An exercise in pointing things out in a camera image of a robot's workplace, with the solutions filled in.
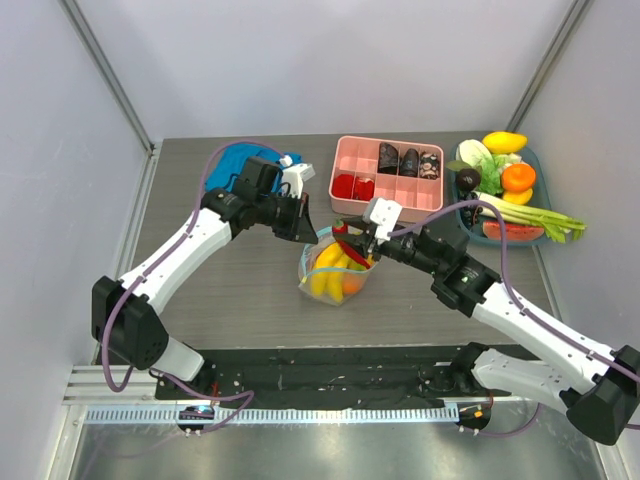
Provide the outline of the red chili pepper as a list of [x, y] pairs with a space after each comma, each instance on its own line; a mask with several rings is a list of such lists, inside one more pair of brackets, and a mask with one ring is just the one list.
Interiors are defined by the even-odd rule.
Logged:
[[346, 234], [348, 232], [348, 226], [342, 220], [336, 220], [332, 226], [332, 235], [334, 240], [341, 247], [342, 251], [357, 265], [363, 267], [365, 270], [371, 268], [371, 264], [360, 255], [353, 247], [348, 245], [345, 241], [338, 238], [340, 234]]

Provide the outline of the yellow banana bunch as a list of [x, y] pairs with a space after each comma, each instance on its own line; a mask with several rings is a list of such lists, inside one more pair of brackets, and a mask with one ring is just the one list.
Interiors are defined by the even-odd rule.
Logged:
[[342, 251], [337, 242], [309, 250], [305, 285], [312, 298], [334, 306], [342, 305], [356, 295], [343, 294], [344, 276], [361, 276], [365, 282], [365, 271]]

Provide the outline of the clear zip top bag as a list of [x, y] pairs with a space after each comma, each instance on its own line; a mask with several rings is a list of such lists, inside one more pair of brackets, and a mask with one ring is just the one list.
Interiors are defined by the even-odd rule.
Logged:
[[376, 263], [372, 257], [367, 266], [353, 260], [335, 241], [331, 227], [316, 234], [318, 243], [305, 245], [299, 260], [299, 289], [314, 300], [340, 306], [363, 289]]

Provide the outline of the orange fruit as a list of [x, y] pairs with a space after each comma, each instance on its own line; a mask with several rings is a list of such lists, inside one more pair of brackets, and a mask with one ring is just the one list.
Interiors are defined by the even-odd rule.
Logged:
[[342, 280], [342, 291], [344, 295], [357, 294], [364, 285], [364, 279], [361, 276], [344, 276]]

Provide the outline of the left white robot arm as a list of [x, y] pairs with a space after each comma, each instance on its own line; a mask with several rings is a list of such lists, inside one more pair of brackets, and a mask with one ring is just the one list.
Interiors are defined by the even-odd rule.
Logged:
[[205, 260], [255, 225], [269, 227], [283, 240], [317, 241], [307, 193], [246, 198], [221, 188], [206, 193], [199, 209], [147, 260], [118, 279], [103, 276], [94, 284], [92, 334], [101, 344], [101, 361], [116, 355], [132, 369], [177, 378], [190, 398], [205, 397], [213, 375], [204, 368], [204, 357], [171, 337], [160, 315]]

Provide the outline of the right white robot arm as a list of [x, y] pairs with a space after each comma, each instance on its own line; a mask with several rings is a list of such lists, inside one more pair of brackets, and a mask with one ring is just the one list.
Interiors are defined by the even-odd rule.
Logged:
[[451, 380], [465, 395], [481, 388], [526, 397], [566, 416], [591, 440], [614, 445], [639, 407], [639, 352], [614, 349], [571, 329], [524, 298], [504, 276], [467, 252], [468, 238], [435, 228], [393, 232], [386, 240], [358, 219], [353, 234], [336, 230], [348, 253], [364, 259], [386, 257], [432, 276], [431, 289], [452, 310], [501, 331], [535, 356], [512, 358], [470, 343], [452, 362]]

